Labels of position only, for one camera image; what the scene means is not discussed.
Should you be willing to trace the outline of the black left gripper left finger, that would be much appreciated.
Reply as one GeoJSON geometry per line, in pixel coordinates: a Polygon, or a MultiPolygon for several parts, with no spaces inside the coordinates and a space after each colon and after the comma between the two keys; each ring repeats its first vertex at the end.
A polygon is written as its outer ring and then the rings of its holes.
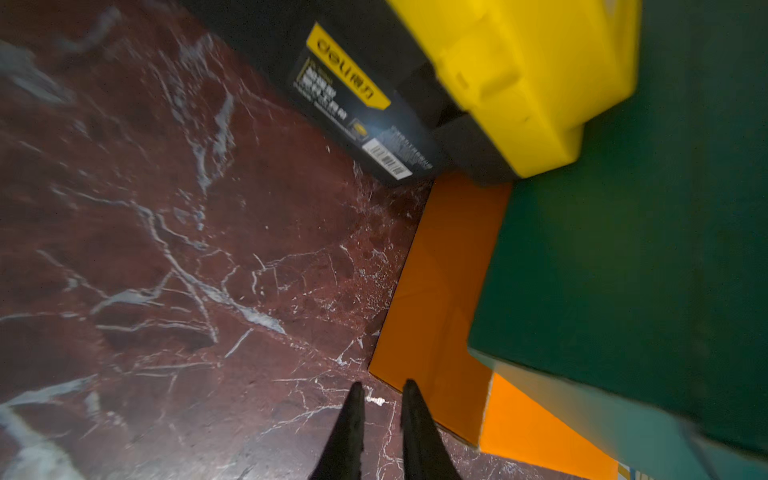
{"type": "Polygon", "coordinates": [[[359,480],[364,426],[365,391],[361,382],[354,382],[309,478],[359,480]]]}

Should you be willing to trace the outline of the green shoebox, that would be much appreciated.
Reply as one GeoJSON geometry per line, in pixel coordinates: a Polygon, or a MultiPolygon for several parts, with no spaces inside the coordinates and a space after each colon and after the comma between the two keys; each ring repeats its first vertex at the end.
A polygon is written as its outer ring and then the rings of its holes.
{"type": "Polygon", "coordinates": [[[647,1],[635,94],[515,185],[470,353],[656,479],[767,475],[767,5],[647,1]]]}

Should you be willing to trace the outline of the yellow black plastic toolbox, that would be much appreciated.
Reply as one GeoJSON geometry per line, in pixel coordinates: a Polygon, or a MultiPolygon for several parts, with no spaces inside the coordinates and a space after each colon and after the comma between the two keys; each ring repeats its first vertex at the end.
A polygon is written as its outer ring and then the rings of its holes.
{"type": "Polygon", "coordinates": [[[638,1],[189,1],[381,183],[575,162],[637,85],[638,1]]]}

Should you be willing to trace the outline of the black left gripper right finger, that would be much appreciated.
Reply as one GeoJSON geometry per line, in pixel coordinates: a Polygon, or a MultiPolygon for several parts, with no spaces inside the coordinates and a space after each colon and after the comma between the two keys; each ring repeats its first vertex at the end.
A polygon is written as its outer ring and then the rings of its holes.
{"type": "Polygon", "coordinates": [[[400,425],[405,479],[461,480],[413,379],[408,379],[403,388],[400,425]]]}

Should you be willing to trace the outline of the small orange shoebox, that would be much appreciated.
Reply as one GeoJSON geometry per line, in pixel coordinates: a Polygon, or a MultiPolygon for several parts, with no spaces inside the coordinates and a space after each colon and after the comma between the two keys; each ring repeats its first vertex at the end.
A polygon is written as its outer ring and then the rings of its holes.
{"type": "Polygon", "coordinates": [[[585,479],[627,479],[618,463],[468,351],[468,335],[511,193],[439,177],[384,321],[370,373],[415,380],[434,420],[483,454],[585,479]]]}

